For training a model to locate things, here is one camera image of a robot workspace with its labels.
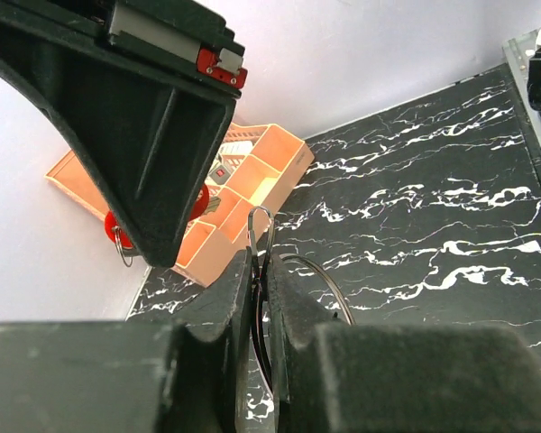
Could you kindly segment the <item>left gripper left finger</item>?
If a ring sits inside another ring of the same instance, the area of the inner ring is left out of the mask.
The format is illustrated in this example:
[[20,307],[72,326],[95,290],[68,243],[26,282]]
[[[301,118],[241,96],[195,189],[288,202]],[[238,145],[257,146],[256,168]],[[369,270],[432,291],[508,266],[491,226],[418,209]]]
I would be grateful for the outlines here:
[[0,432],[238,432],[250,253],[165,321],[0,323]]

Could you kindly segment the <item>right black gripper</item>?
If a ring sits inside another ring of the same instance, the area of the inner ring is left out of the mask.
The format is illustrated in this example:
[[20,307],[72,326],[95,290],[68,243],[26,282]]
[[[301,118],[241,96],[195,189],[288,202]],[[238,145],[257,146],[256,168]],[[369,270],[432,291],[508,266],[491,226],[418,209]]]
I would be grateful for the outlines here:
[[225,19],[196,1],[0,1],[0,24],[41,39],[0,40],[0,77],[65,138],[145,261],[173,265],[248,75]]

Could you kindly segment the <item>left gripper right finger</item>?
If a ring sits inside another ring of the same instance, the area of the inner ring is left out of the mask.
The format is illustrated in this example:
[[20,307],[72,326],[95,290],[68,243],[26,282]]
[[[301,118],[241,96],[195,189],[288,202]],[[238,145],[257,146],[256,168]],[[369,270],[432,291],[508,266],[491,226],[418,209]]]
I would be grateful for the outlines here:
[[315,326],[278,432],[541,432],[541,373],[504,327]]

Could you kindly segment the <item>red key tag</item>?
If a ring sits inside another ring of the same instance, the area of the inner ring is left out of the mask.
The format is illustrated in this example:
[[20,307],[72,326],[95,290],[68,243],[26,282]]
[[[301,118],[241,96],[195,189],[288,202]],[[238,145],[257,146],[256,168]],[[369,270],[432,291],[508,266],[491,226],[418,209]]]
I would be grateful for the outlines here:
[[[211,200],[210,192],[206,184],[200,190],[195,204],[190,213],[190,221],[193,221],[207,213]],[[133,249],[134,245],[126,232],[118,225],[115,215],[108,211],[104,220],[105,233],[111,242],[120,244],[124,249]]]

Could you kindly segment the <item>silver metal keyring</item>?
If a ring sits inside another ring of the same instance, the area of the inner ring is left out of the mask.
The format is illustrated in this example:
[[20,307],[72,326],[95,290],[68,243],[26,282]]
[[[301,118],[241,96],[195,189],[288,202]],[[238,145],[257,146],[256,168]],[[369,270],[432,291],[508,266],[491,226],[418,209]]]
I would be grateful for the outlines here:
[[[267,215],[265,255],[257,251],[254,215]],[[253,352],[268,394],[279,387],[279,394],[289,393],[290,377],[295,363],[314,338],[315,326],[321,323],[356,323],[343,293],[317,263],[295,253],[272,251],[275,237],[274,216],[266,207],[253,207],[247,217],[251,258],[250,331]],[[288,266],[298,264],[322,279],[339,304],[338,312],[327,309],[315,299]]]

